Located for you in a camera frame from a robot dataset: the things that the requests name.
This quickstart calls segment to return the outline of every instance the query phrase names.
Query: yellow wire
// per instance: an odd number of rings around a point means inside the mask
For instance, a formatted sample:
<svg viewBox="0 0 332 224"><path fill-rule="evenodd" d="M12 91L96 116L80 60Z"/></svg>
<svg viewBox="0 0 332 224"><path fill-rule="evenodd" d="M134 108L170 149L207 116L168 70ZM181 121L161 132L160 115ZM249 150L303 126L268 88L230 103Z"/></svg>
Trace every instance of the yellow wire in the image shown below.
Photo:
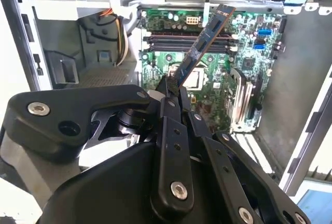
<svg viewBox="0 0 332 224"><path fill-rule="evenodd" d="M121 35L120 35L120 23L119 23L119 20L117 19L116 21L116 27L118 29L118 36L119 36L119 53L121 54Z"/></svg>

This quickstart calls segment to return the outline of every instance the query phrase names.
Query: bolt head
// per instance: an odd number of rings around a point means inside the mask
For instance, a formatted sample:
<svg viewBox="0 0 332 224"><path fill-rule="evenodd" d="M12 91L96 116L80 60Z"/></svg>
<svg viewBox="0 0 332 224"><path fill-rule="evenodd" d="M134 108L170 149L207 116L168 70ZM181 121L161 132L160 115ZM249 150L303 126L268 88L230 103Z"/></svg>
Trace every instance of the bolt head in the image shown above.
<svg viewBox="0 0 332 224"><path fill-rule="evenodd" d="M247 209L239 208L239 214L246 224L254 224L254 218Z"/></svg>
<svg viewBox="0 0 332 224"><path fill-rule="evenodd" d="M33 102L27 106L27 110L37 116L46 116L50 113L50 108L48 105L42 102Z"/></svg>
<svg viewBox="0 0 332 224"><path fill-rule="evenodd" d="M295 213L295 216L301 224L307 224L306 221L303 219L302 216L300 216L299 213Z"/></svg>
<svg viewBox="0 0 332 224"><path fill-rule="evenodd" d="M229 141L229 137L226 134L222 134L224 140Z"/></svg>
<svg viewBox="0 0 332 224"><path fill-rule="evenodd" d="M194 114L195 118L198 119L198 120L202 120L202 117L199 116L198 114Z"/></svg>
<svg viewBox="0 0 332 224"><path fill-rule="evenodd" d="M173 195L179 200L185 200L188 197L188 191L180 181L172 182L171 191Z"/></svg>
<svg viewBox="0 0 332 224"><path fill-rule="evenodd" d="M173 101L168 101L168 104L170 104L171 106L175 106L174 102Z"/></svg>
<svg viewBox="0 0 332 224"><path fill-rule="evenodd" d="M142 98L145 98L146 97L146 95L145 95L145 93L143 93L143 92L137 92L137 95L139 96L139 97L142 97Z"/></svg>

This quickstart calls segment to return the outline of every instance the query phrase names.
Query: green circuit board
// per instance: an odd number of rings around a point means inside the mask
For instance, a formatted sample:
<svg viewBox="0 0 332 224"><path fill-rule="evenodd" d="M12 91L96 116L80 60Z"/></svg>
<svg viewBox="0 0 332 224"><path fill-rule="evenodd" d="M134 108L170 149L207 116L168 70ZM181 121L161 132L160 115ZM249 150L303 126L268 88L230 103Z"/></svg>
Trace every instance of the green circuit board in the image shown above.
<svg viewBox="0 0 332 224"><path fill-rule="evenodd" d="M187 17L202 20L203 12L187 10L148 10L146 11L147 31L201 32L198 24L187 24Z"/></svg>
<svg viewBox="0 0 332 224"><path fill-rule="evenodd" d="M142 56L142 83L145 90L155 89L161 77L176 69L184 58L181 52L148 52ZM230 119L222 107L222 84L225 78L226 54L205 54L187 81L192 109L207 121L212 132L228 131Z"/></svg>
<svg viewBox="0 0 332 224"><path fill-rule="evenodd" d="M203 12L148 10L145 27L150 32L200 32L202 28L198 24L186 24L187 17L191 16L199 17L199 21L202 21ZM208 80L200 90L190 90L188 87L187 90L189 97L195 98L191 101L192 108L207 120L211 131L227 130L232 125L229 106L225 100L233 97L229 91L236 91L232 79L225 73L230 67L239 69L246 80L254 85L250 111L246 113L243 123L231 128L236 132L255 130L261 116L261 107L258 106L263 102L273 64L282 49L280 40L284 24L283 15L235 12L223 32L235 35L237 52L204 55L200 66L204 68ZM181 25L181 28L169 29L170 25ZM145 89L154 89L161 76L169 74L172 70L170 66L181 62L184 54L154 51L148 52L146 57L142 59L142 86ZM213 57L213 62L209 62L208 57Z"/></svg>

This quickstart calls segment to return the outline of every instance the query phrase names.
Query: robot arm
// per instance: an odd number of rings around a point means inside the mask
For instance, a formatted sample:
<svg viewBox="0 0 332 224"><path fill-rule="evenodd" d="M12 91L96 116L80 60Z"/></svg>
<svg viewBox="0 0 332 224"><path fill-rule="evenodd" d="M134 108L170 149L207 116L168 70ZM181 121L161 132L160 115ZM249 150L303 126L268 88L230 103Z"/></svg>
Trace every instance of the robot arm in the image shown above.
<svg viewBox="0 0 332 224"><path fill-rule="evenodd" d="M80 172L96 128L137 144ZM8 103L1 156L41 206L43 223L310 223L227 133L212 135L164 77L135 85L28 92Z"/></svg>

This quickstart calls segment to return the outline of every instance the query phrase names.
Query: circuit board component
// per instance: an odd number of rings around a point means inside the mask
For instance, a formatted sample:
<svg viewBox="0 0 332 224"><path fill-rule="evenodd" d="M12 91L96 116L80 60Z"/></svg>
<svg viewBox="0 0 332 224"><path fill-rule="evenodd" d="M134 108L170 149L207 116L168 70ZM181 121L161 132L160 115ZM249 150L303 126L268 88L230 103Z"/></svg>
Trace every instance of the circuit board component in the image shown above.
<svg viewBox="0 0 332 224"><path fill-rule="evenodd" d="M167 17L169 13L178 16L176 23L174 18ZM195 10L147 10L145 27L151 34L145 37L150 45L150 48L145 50L150 64L142 61L142 86L145 89L153 88L154 81L161 78L154 80L148 75L154 73L157 77L162 76L169 72L169 63L181 62L179 59L184 58L184 53L192 45L192 39L196 39L202 31L202 16L203 11ZM187 24L187 17L198 17L199 23ZM163 26L166 22L167 25L185 25L187 29L165 29ZM273 64L283 49L281 37L285 25L286 19L283 15L234 12L211 45L209 53L203 56L197 66L204 70L202 88L194 87L197 78L200 78L198 72L191 77L194 82L185 86L193 109L207 120L211 131L231 129L234 132L252 132L257 128L265 92L273 74ZM167 61L163 68L160 65L168 54L172 54L172 60ZM145 67L152 66L153 57L155 68L145 70ZM243 84L235 80L234 74L231 75L232 69L242 75ZM243 94L237 97L239 89ZM241 107L237 107L237 102L241 103Z"/></svg>
<svg viewBox="0 0 332 224"><path fill-rule="evenodd" d="M186 24L197 25L199 23L199 17L187 17Z"/></svg>

